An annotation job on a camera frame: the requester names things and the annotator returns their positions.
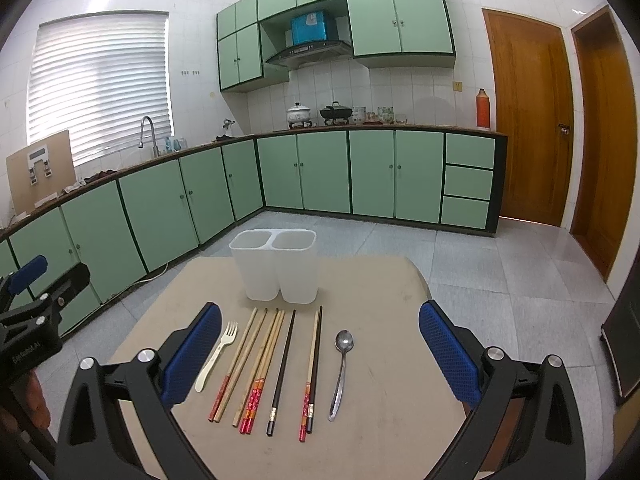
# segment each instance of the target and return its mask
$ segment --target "red thermos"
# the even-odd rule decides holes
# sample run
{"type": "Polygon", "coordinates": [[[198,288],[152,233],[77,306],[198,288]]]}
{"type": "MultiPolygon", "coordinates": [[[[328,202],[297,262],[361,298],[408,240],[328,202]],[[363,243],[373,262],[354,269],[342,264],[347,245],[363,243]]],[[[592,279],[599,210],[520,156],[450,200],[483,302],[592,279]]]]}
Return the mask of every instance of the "red thermos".
{"type": "Polygon", "coordinates": [[[491,127],[491,105],[489,102],[489,96],[481,88],[476,96],[476,120],[479,128],[491,127]]]}

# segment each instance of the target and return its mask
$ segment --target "tiled floor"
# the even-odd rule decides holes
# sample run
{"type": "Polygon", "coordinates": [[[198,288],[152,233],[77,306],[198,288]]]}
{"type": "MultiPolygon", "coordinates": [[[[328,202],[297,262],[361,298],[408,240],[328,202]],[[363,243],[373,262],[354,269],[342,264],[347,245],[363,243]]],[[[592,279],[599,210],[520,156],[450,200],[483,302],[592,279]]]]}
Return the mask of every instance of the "tiled floor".
{"type": "MultiPolygon", "coordinates": [[[[495,238],[332,218],[263,212],[234,228],[199,256],[230,256],[229,241],[247,228],[306,227],[318,233],[324,256],[402,254],[427,279],[453,323],[486,346],[516,359],[540,362],[557,353],[568,367],[580,409],[587,478],[612,457],[614,401],[609,368],[598,340],[613,298],[567,231],[501,219],[495,238]]],[[[124,296],[73,336],[38,368],[58,433],[68,386],[79,359],[105,362],[184,262],[124,296]]]]}

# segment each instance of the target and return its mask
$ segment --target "window blind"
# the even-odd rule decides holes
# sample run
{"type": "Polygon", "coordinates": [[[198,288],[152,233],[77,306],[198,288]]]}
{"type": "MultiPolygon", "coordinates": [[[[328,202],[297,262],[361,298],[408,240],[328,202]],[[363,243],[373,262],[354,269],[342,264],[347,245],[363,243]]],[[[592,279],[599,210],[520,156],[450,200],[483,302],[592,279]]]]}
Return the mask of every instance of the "window blind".
{"type": "Polygon", "coordinates": [[[167,15],[98,14],[41,25],[27,97],[29,144],[69,130],[74,165],[172,134],[167,15]],[[145,139],[151,130],[145,122],[145,139]]]}

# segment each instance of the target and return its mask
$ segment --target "blue gripper pad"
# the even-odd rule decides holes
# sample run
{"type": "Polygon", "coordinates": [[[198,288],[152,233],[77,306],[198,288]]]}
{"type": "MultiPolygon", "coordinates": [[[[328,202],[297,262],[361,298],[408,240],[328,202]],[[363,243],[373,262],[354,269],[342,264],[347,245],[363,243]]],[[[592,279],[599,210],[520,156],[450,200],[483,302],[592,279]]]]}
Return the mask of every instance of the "blue gripper pad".
{"type": "Polygon", "coordinates": [[[164,367],[162,376],[162,404],[170,409],[174,404],[180,404],[187,398],[202,365],[207,359],[214,343],[222,330],[222,314],[215,303],[207,303],[200,311],[199,319],[186,329],[188,334],[175,351],[174,355],[164,367]]]}
{"type": "Polygon", "coordinates": [[[475,408],[482,396],[478,368],[428,301],[420,307],[418,326],[456,399],[475,408]]]}
{"type": "Polygon", "coordinates": [[[17,296],[45,272],[47,272],[47,259],[39,254],[12,274],[9,281],[9,292],[17,296]]]}

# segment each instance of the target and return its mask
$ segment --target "black chopstick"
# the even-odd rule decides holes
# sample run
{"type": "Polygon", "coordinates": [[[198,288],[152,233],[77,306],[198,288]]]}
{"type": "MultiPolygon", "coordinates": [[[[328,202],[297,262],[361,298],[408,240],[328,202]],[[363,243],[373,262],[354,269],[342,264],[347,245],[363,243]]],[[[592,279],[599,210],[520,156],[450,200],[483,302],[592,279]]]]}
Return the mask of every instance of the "black chopstick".
{"type": "Polygon", "coordinates": [[[293,322],[296,319],[296,311],[291,314],[291,322],[289,323],[289,333],[287,333],[287,341],[284,343],[282,352],[282,361],[280,362],[280,371],[278,373],[278,382],[276,383],[276,391],[273,393],[273,402],[271,403],[271,413],[267,423],[267,436],[273,436],[273,430],[276,425],[276,413],[278,412],[278,404],[280,403],[280,391],[282,390],[282,381],[284,380],[284,370],[287,367],[287,356],[289,355],[289,346],[291,344],[291,334],[293,333],[293,322]]]}
{"type": "Polygon", "coordinates": [[[320,332],[322,328],[322,305],[318,312],[318,328],[316,328],[316,348],[314,349],[314,364],[311,368],[311,391],[309,391],[309,409],[306,416],[306,432],[311,433],[314,428],[314,404],[316,403],[316,379],[318,378],[318,357],[320,355],[320,332]]]}

